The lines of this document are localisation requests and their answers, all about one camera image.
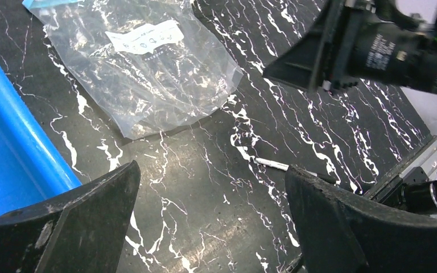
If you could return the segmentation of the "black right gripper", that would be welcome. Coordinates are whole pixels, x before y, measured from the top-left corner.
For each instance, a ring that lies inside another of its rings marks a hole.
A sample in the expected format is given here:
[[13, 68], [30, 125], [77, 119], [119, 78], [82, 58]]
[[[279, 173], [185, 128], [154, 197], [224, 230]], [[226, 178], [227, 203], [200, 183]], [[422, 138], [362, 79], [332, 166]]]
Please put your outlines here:
[[344, 93], [359, 77], [437, 94], [437, 15], [429, 25], [401, 13], [394, 1], [375, 4], [365, 22], [365, 1], [326, 1], [304, 37], [267, 65], [263, 78]]

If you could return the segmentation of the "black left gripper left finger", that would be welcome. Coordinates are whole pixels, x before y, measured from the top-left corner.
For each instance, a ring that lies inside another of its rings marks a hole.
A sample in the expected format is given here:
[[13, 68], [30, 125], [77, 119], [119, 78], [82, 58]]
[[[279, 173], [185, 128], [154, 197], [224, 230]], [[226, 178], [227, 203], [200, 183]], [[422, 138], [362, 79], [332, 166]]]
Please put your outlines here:
[[0, 216], [0, 272], [115, 272], [141, 170], [136, 161]]

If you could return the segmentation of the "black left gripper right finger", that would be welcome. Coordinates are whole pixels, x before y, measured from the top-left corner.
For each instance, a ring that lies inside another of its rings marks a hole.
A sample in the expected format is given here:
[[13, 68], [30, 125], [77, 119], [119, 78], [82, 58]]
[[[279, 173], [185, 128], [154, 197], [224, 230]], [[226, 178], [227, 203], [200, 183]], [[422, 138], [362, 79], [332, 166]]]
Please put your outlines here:
[[437, 180], [423, 214], [338, 188], [291, 165], [287, 199], [308, 272], [437, 272]]

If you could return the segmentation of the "clear zip top bag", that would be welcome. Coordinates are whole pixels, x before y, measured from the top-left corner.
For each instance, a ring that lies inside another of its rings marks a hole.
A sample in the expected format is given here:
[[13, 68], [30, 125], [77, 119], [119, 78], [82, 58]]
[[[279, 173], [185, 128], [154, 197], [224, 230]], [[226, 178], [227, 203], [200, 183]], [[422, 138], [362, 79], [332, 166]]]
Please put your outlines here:
[[65, 67], [122, 135], [191, 125], [242, 79], [190, 1], [23, 1]]

